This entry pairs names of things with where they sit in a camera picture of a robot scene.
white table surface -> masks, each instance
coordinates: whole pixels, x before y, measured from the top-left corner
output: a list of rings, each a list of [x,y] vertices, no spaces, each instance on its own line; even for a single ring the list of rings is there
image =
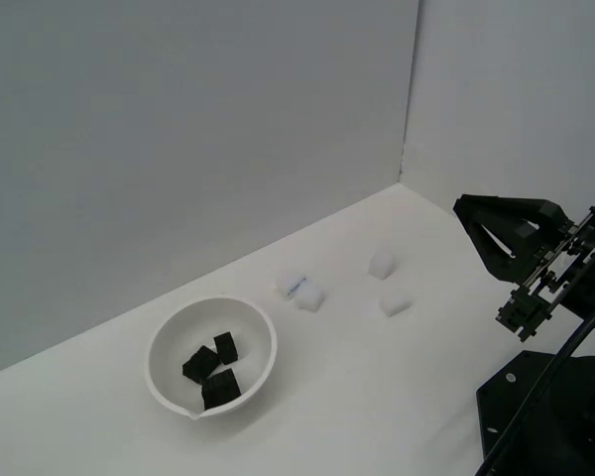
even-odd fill
[[[366,268],[382,245],[401,263],[379,282]],[[272,291],[287,267],[325,287],[318,313]],[[415,303],[386,318],[377,300],[396,287]],[[494,320],[510,289],[453,216],[394,185],[0,372],[0,476],[471,475],[476,389],[579,323],[559,311],[523,346]],[[217,293],[269,313],[278,360],[247,406],[193,422],[149,394],[144,354],[162,319]]]

foam cube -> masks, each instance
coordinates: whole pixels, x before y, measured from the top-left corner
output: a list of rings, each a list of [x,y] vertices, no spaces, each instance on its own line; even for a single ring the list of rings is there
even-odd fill
[[[182,374],[201,385],[219,364],[218,354],[203,345],[182,364]]]
[[[375,278],[384,280],[395,270],[397,265],[397,258],[394,253],[386,249],[377,251],[370,259],[368,264],[368,273],[373,275]]]
[[[236,343],[231,336],[231,332],[217,335],[214,337],[214,342],[216,343],[218,357],[224,365],[231,364],[238,360],[238,350],[236,349]]]
[[[206,410],[228,404],[241,395],[236,376],[231,369],[209,377],[202,385],[201,393]]]
[[[324,301],[324,291],[313,281],[304,281],[294,295],[294,302],[298,309],[317,312]]]
[[[410,296],[402,290],[389,291],[379,299],[379,307],[387,317],[392,317],[393,315],[406,310],[412,303]]]

black cable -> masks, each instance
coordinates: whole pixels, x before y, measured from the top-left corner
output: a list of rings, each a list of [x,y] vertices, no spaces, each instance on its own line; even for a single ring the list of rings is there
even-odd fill
[[[564,345],[559,349],[559,352],[557,352],[555,357],[548,363],[544,371],[537,378],[537,382],[535,382],[534,386],[529,391],[529,394],[525,397],[525,400],[520,405],[520,408],[510,421],[509,425],[505,428],[502,436],[489,452],[478,471],[476,471],[475,476],[487,476],[490,474],[494,465],[498,462],[505,449],[507,449],[514,439],[514,436],[516,436],[522,427],[529,413],[541,400],[544,392],[546,392],[550,386],[551,381],[568,361],[575,349],[579,347],[593,329],[595,329],[595,314],[591,318],[586,319],[579,327],[577,327],[577,329],[575,329],[575,332],[573,332]]]

white wall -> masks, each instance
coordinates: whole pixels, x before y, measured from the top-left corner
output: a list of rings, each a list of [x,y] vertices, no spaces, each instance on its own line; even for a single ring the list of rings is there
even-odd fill
[[[0,0],[0,369],[396,182],[416,19]]]
[[[595,0],[424,0],[402,180],[595,204]]]

white cube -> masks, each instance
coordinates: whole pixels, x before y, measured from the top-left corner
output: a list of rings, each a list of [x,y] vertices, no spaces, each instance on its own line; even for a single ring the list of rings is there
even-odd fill
[[[395,257],[394,253],[386,249],[380,249],[370,259],[368,273],[373,275],[375,278],[384,280],[395,270],[396,264],[397,258]]]
[[[399,312],[406,310],[413,304],[410,296],[402,290],[392,290],[381,296],[379,307],[387,317],[392,317]]]
[[[276,290],[284,299],[291,299],[305,280],[306,275],[303,272],[285,270],[276,278]]]
[[[304,281],[294,294],[294,302],[298,309],[317,312],[324,301],[324,291],[311,280]]]

